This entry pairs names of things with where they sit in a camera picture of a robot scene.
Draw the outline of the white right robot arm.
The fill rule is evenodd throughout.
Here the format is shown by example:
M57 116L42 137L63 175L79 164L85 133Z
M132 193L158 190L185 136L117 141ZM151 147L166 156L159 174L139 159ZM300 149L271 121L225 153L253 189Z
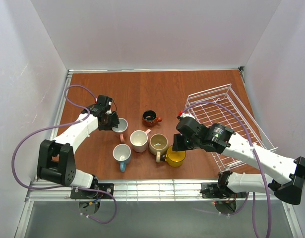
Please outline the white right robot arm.
M300 204L305 185L304 157L292 159L278 155L219 123L206 127L188 114L178 119L174 151L202 149L235 158L263 172L262 175L222 172L217 182L221 192L272 192L281 201Z

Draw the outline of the beige round mug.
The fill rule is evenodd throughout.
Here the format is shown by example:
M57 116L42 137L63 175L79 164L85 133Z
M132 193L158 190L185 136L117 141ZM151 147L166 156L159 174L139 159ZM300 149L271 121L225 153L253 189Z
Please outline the beige round mug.
M166 153L169 143L168 139L163 134L154 134L149 140L149 152L155 156L156 162L161 161L161 156Z

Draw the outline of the pink floral textured mug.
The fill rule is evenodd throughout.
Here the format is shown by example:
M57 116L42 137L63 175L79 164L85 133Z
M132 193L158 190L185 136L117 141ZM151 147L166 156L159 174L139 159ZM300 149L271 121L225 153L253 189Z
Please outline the pink floral textured mug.
M112 128L112 131L118 134L118 137L122 144L125 144L127 129L128 129L128 122L126 119L123 118L119 118L119 124Z

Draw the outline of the pale pink faceted mug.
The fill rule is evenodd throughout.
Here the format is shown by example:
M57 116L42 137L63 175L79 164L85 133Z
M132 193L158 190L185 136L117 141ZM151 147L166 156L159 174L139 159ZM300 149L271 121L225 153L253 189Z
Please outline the pale pink faceted mug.
M136 130L130 135L130 142L134 151L142 153L147 149L148 134L150 132L150 129L147 129L146 131Z

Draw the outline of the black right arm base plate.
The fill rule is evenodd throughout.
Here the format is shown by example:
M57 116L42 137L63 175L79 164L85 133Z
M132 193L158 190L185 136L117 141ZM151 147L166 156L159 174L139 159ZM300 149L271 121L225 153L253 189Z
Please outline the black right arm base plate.
M232 192L226 185L217 183L202 183L200 194L203 198L226 199L237 197L236 193Z

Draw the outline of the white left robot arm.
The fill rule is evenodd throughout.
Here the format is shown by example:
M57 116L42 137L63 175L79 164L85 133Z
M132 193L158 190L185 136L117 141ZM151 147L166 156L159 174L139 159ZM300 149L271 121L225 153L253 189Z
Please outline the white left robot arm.
M98 96L96 103L83 109L75 124L53 140L40 144L37 177L63 186L91 188L94 176L76 168L74 154L95 130L112 130L119 125L112 98Z

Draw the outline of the orange black patterned mug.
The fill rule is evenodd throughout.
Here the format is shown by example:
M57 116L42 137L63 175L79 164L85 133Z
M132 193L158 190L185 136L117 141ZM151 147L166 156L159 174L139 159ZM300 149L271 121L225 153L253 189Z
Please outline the orange black patterned mug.
M142 123L145 126L154 126L159 122L162 122L162 118L156 115L156 112L153 110L147 110L142 115Z

